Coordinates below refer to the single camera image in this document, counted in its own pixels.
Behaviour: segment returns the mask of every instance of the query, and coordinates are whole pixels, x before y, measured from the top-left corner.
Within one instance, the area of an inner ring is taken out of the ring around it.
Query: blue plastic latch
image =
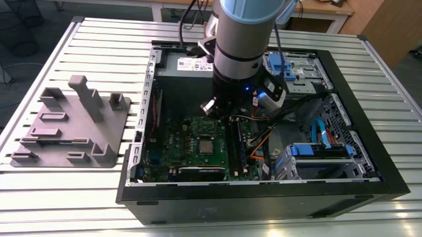
[[[297,80],[297,75],[293,74],[292,71],[292,63],[285,63],[285,80],[286,81],[296,81]]]
[[[349,157],[353,157],[356,154],[356,149],[353,148],[353,146],[346,145],[346,151],[348,151]]]
[[[282,72],[282,58],[280,57],[280,54],[272,53],[269,55],[269,64],[274,74],[280,75]]]
[[[272,53],[269,55],[269,66],[276,75],[280,75],[282,73],[282,58],[280,54]],[[292,63],[288,62],[286,58],[285,58],[285,80],[286,81],[297,80],[297,75],[294,75],[292,71]]]
[[[302,144],[302,145],[296,145],[296,147],[298,149],[300,155],[306,155],[306,156],[314,155],[313,147],[310,145]]]
[[[292,151],[292,155],[293,155],[293,156],[297,156],[297,155],[298,155],[297,146],[290,146],[290,151]]]

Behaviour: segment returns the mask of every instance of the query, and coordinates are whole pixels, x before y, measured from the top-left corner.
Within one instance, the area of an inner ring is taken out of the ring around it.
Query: blue cable
[[[0,109],[2,109],[2,108],[7,108],[7,107],[12,107],[12,106],[19,105],[19,104],[21,104],[21,102],[18,102],[18,103],[15,103],[15,104],[11,104],[11,105],[2,105],[2,106],[0,106]]]
[[[321,136],[322,136],[322,142],[325,144],[325,146],[330,149],[332,148],[332,144],[330,144],[330,141],[329,141],[329,136],[328,136],[328,131],[325,130],[325,124],[324,124],[324,121],[322,119],[317,118],[313,122],[313,143],[317,143],[318,140],[317,140],[317,125],[320,126],[320,129],[321,129]]]

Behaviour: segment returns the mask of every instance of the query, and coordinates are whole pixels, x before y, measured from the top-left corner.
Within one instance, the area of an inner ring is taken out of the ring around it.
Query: aluminum table
[[[134,136],[137,109],[153,40],[178,41],[178,25],[75,17],[0,135],[0,235],[81,236],[421,236],[422,113],[369,42],[356,36],[281,32],[285,47],[330,50],[412,193],[330,219],[143,226],[115,203],[123,153]],[[205,37],[202,26],[186,41]],[[276,46],[274,34],[270,45]],[[118,165],[110,169],[15,168],[11,153],[43,103],[45,87],[86,75],[101,95],[131,97]]]

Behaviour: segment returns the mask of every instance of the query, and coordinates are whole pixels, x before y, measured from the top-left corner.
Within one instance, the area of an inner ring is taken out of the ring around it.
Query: yellow wire
[[[260,147],[262,146],[262,144],[265,143],[265,141],[266,141],[268,138],[270,137],[272,133],[273,133],[273,130],[270,131],[269,135],[264,138],[262,142],[260,142],[260,144],[258,144],[256,150],[254,150],[253,153],[252,153],[252,158],[253,158],[256,152],[258,151]]]

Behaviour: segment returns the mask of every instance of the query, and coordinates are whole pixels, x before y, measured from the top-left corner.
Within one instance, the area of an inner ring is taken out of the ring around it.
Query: white label
[[[264,164],[264,171],[268,175],[270,174],[270,168],[266,164]]]
[[[213,63],[207,62],[207,58],[179,58],[178,70],[213,72]]]
[[[293,70],[293,73],[294,73],[294,74],[304,74],[304,70],[302,70],[302,69],[294,69],[294,70]]]
[[[258,98],[257,96],[253,97],[253,105],[257,107],[258,106]]]

